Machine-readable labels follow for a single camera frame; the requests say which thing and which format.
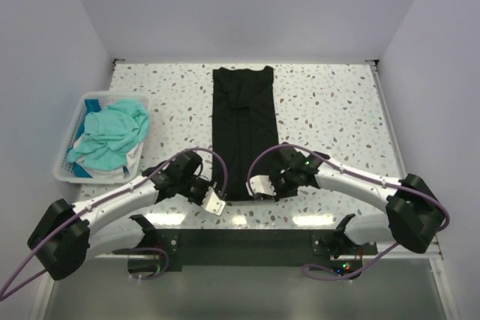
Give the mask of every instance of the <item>black garment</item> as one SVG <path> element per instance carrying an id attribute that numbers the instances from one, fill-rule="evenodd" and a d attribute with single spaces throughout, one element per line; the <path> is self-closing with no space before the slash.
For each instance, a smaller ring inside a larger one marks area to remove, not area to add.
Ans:
<path id="1" fill-rule="evenodd" d="M 251 199 L 246 188 L 248 168 L 267 148 L 278 144 L 273 102 L 273 68 L 213 70 L 213 150 L 228 168 L 227 200 Z M 261 160 L 253 175 L 267 175 L 271 159 Z M 223 181 L 221 165 L 213 162 L 213 180 Z"/>

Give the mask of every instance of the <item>turquoise cloth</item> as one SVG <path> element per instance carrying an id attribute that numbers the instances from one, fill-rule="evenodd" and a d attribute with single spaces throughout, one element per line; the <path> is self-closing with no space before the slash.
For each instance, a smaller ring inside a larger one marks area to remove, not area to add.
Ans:
<path id="1" fill-rule="evenodd" d="M 150 116 L 136 100 L 120 100 L 85 117 L 82 141 L 67 155 L 69 163 L 85 155 L 84 167 L 108 172 L 127 164 L 127 153 L 142 142 Z"/>

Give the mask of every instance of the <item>terrazzo tabletop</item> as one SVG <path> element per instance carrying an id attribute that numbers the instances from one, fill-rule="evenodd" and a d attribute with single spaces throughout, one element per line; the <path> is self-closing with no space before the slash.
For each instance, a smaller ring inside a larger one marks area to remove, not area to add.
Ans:
<path id="1" fill-rule="evenodd" d="M 363 64 L 117 64 L 110 90 L 151 95 L 151 129 L 139 170 L 184 148 L 212 148 L 212 70 L 274 68 L 279 142 L 321 151 L 357 169 L 400 176 L 377 87 Z M 200 154 L 210 177 L 212 157 Z M 84 185 L 87 199 L 116 186 Z M 301 188 L 274 202 L 229 202 L 220 217 L 176 196 L 145 214 L 154 225 L 179 229 L 333 229 L 347 214 L 379 212 L 349 196 Z"/>

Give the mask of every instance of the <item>black cloth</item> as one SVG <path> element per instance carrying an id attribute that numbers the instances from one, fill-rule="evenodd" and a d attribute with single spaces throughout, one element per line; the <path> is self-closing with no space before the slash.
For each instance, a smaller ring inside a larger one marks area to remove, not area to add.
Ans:
<path id="1" fill-rule="evenodd" d="M 278 144 L 273 102 L 273 68 L 213 70 L 213 150 L 228 168 L 227 200 L 251 199 L 246 188 L 248 168 L 267 148 Z M 271 158 L 265 157 L 253 175 L 267 175 Z M 212 178 L 223 181 L 220 163 L 213 162 Z"/>

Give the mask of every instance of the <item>basket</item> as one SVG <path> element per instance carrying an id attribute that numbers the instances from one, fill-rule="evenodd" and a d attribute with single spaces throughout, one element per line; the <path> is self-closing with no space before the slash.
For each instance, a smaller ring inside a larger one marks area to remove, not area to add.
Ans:
<path id="1" fill-rule="evenodd" d="M 115 92 L 115 91 L 93 91 L 82 96 L 75 108 L 75 113 L 73 114 L 72 121 L 68 126 L 67 133 L 61 144 L 60 152 L 58 153 L 58 158 L 53 167 L 53 176 L 58 181 L 66 181 L 68 183 L 75 184 L 124 184 L 134 179 L 137 176 L 138 166 L 140 164 L 140 156 L 142 155 L 143 142 L 139 145 L 138 151 L 136 153 L 136 161 L 133 167 L 132 173 L 128 176 L 119 176 L 118 178 L 78 178 L 74 174 L 74 168 L 72 163 L 67 163 L 67 153 L 68 149 L 72 148 L 75 143 L 75 138 L 77 136 L 78 128 L 81 123 L 85 120 L 86 116 L 86 106 L 85 99 L 98 99 L 102 109 L 105 109 L 105 106 L 111 105 L 118 100 L 122 99 L 133 99 L 138 100 L 142 103 L 147 110 L 149 110 L 149 96 L 147 94 L 137 93 L 137 92 Z"/>

